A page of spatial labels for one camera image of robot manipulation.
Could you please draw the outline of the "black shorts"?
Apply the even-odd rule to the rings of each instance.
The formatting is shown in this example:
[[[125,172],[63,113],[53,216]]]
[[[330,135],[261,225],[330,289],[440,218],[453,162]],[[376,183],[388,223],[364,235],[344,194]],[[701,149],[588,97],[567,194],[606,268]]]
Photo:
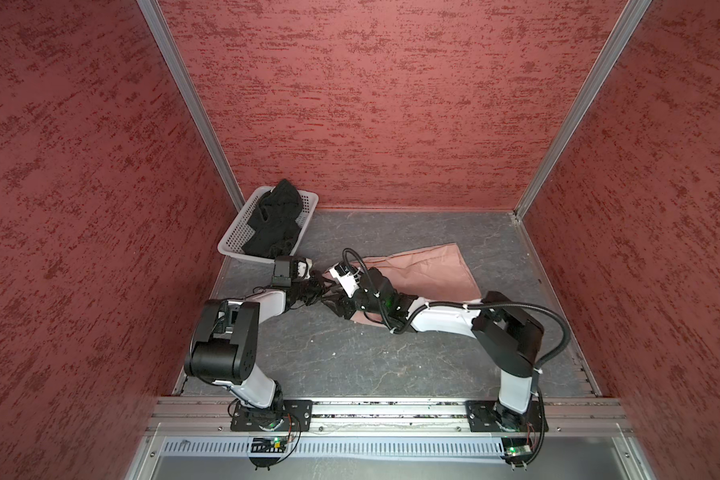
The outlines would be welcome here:
[[[244,254],[268,259],[289,255],[301,233],[297,219],[303,211],[298,190],[282,179],[264,193],[247,221],[253,236],[242,246]]]

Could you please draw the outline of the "pink drawstring shorts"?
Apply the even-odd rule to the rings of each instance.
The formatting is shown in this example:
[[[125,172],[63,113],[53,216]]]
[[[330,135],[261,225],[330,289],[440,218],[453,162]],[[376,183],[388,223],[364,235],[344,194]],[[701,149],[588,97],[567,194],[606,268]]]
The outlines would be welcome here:
[[[434,331],[474,336],[472,322],[479,312],[465,306],[479,303],[481,294],[457,244],[366,257],[363,262],[367,269],[376,267],[382,272],[377,301],[383,320],[353,322],[397,335]],[[330,289],[321,302],[336,314],[335,302],[344,291],[328,271],[324,278]]]

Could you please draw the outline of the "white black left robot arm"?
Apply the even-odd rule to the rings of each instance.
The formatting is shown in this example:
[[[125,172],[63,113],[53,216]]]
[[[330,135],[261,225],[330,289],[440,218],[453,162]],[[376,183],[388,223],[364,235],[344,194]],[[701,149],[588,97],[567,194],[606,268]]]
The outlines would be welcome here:
[[[318,302],[320,281],[262,288],[243,299],[213,299],[201,311],[184,359],[184,373],[223,388],[236,399],[230,428],[280,432],[309,429],[310,401],[287,401],[280,384],[256,364],[259,327],[274,317]]]

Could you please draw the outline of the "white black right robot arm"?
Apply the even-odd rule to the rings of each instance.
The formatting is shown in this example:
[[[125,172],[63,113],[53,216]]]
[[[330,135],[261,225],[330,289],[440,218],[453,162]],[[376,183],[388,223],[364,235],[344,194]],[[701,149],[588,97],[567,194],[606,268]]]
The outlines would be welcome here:
[[[555,318],[551,310],[512,302],[497,292],[489,293],[480,302],[449,302],[396,291],[373,295],[357,290],[352,296],[330,295],[323,303],[345,319],[362,312],[368,320],[393,334],[441,332],[475,339],[501,370],[499,396],[493,410],[496,424],[509,432],[527,427],[545,332],[532,314],[538,312]]]

